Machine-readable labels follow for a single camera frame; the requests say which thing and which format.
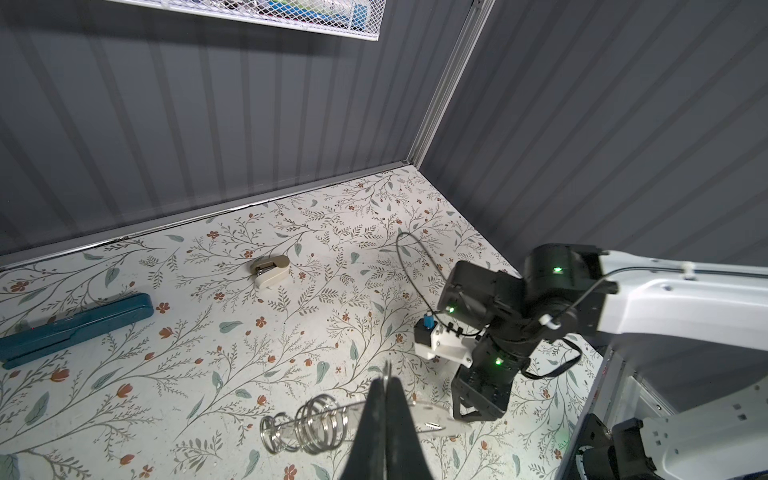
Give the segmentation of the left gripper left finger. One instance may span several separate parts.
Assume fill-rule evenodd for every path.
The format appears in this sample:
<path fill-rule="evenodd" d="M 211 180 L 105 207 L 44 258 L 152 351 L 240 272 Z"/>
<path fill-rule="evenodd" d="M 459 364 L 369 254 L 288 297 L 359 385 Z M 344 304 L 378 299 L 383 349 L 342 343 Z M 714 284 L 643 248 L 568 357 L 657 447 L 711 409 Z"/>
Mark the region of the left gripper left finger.
<path fill-rule="evenodd" d="M 386 390 L 385 382 L 377 379 L 370 385 L 358 430 L 340 478 L 384 479 L 385 453 Z"/>

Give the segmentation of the silver metal key holder plate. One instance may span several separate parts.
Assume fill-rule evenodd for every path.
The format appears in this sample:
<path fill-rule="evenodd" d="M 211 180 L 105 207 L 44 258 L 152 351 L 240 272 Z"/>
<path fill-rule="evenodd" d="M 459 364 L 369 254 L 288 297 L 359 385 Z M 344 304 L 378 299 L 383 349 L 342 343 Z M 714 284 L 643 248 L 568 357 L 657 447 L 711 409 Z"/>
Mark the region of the silver metal key holder plate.
<path fill-rule="evenodd" d="M 424 438 L 455 438 L 470 431 L 470 424 L 453 418 L 437 404 L 409 400 L 407 405 L 416 434 Z M 328 394 L 317 395 L 295 414 L 280 412 L 260 420 L 264 448 L 272 455 L 305 452 L 318 455 L 354 441 L 363 418 L 363 401 L 341 404 Z"/>

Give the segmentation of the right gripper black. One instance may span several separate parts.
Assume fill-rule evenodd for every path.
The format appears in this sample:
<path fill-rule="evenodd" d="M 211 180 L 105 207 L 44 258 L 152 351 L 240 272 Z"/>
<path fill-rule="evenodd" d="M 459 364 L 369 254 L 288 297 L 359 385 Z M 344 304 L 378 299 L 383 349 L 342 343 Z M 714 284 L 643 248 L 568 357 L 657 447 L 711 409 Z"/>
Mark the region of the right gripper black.
<path fill-rule="evenodd" d="M 518 364 L 497 354 L 460 366 L 451 381 L 452 415 L 462 422 L 501 419 L 507 411 Z"/>

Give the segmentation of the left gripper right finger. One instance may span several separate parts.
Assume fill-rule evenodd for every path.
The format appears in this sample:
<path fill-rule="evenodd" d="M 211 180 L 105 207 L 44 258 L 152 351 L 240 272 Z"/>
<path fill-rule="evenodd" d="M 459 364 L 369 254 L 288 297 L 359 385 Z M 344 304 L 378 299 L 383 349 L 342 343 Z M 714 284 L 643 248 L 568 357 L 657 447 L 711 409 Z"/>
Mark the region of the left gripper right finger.
<path fill-rule="evenodd" d="M 402 383 L 390 378 L 385 393 L 385 473 L 389 480 L 432 480 Z"/>

